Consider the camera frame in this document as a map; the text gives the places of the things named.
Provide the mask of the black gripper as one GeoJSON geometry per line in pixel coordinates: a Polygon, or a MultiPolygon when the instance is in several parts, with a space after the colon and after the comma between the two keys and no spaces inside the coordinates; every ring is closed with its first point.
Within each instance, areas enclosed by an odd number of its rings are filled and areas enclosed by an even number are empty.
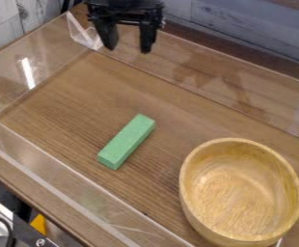
{"type": "Polygon", "coordinates": [[[161,0],[85,0],[88,18],[93,23],[104,46],[113,50],[117,41],[117,24],[139,26],[140,52],[151,52],[157,29],[164,23],[161,0]]]}

